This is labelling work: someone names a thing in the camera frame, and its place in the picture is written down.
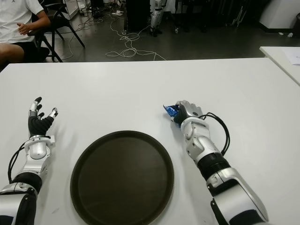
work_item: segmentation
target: white table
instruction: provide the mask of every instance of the white table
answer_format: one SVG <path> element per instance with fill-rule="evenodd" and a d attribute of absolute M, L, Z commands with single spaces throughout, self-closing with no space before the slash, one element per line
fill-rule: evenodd
<path fill-rule="evenodd" d="M 299 218 L 300 89 L 262 59 L 9 65 L 0 73 L 0 187 L 12 154 L 28 138 L 27 112 L 36 97 L 59 110 L 50 174 L 39 195 L 37 225 L 85 224 L 69 193 L 73 167 L 96 139 L 137 130 L 160 141 L 175 171 L 172 200 L 159 225 L 215 225 L 205 180 L 185 152 L 163 104 L 188 100 L 221 117 L 231 134 L 226 159 L 264 202 L 274 225 Z M 208 120 L 221 149 L 222 127 Z M 24 163 L 18 158 L 13 175 Z"/>
<path fill-rule="evenodd" d="M 293 65 L 281 47 L 260 47 L 260 50 L 300 86 L 300 66 Z"/>

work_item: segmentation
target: robotic arm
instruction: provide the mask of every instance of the robotic arm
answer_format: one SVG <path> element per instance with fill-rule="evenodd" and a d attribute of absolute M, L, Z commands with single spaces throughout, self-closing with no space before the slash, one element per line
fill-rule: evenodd
<path fill-rule="evenodd" d="M 187 153 L 194 160 L 213 199 L 210 203 L 220 225 L 254 225 L 268 222 L 260 198 L 232 168 L 210 139 L 209 125 L 201 108 L 188 101 L 165 107 L 172 120 L 181 127 Z"/>
<path fill-rule="evenodd" d="M 47 130 L 58 115 L 56 108 L 48 117 L 38 115 L 42 108 L 41 97 L 30 107 L 28 117 L 29 140 L 12 157 L 8 168 L 9 185 L 0 191 L 0 224 L 33 225 L 36 214 L 38 193 L 45 181 L 50 163 L 54 136 L 46 136 Z M 11 179 L 11 170 L 21 150 L 25 149 L 26 163 L 17 176 Z"/>

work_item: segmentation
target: person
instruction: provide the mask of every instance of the person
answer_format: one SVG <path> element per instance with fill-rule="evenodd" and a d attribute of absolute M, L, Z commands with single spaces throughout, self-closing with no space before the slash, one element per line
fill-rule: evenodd
<path fill-rule="evenodd" d="M 38 17 L 37 21 L 32 22 L 32 14 Z M 27 34 L 48 26 L 49 18 L 38 0 L 0 0 L 0 66 L 6 61 L 38 61 L 34 37 Z"/>

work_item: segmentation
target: chair leg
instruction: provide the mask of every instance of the chair leg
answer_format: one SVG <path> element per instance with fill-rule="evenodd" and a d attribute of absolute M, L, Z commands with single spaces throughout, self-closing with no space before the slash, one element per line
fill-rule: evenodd
<path fill-rule="evenodd" d="M 60 36 L 61 40 L 64 40 L 64 37 L 58 32 L 58 30 L 55 30 L 58 36 Z"/>
<path fill-rule="evenodd" d="M 37 46 L 37 54 L 40 55 L 41 52 L 41 45 L 42 45 L 42 37 L 36 37 L 35 36 L 35 41 L 36 41 L 36 46 Z"/>
<path fill-rule="evenodd" d="M 70 25 L 69 26 L 70 30 L 73 32 L 73 34 L 75 35 L 75 37 L 77 38 L 77 40 L 80 42 L 80 44 L 85 48 L 84 43 L 81 41 L 81 39 L 78 37 L 78 35 L 76 34 L 75 30 L 73 29 L 73 27 Z"/>
<path fill-rule="evenodd" d="M 58 60 L 59 62 L 62 62 L 61 58 L 60 58 L 60 57 L 58 56 L 58 54 L 55 52 L 54 48 L 49 44 L 49 42 L 47 41 L 47 39 L 46 39 L 45 36 L 43 37 L 43 41 L 45 42 L 45 44 L 47 45 L 47 47 L 51 50 L 52 55 L 54 55 L 54 56 L 57 58 L 57 60 Z"/>
<path fill-rule="evenodd" d="M 52 49 L 55 51 L 55 31 L 52 31 Z M 52 51 L 52 61 L 54 62 L 54 52 Z"/>

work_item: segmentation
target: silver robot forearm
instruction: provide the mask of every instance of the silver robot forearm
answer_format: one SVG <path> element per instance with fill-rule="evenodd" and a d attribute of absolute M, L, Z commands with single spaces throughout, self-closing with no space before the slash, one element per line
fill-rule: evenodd
<path fill-rule="evenodd" d="M 197 117 L 181 124 L 187 153 L 194 160 L 213 196 L 211 207 L 220 225 L 268 222 L 266 208 L 241 175 L 210 139 L 209 125 Z"/>

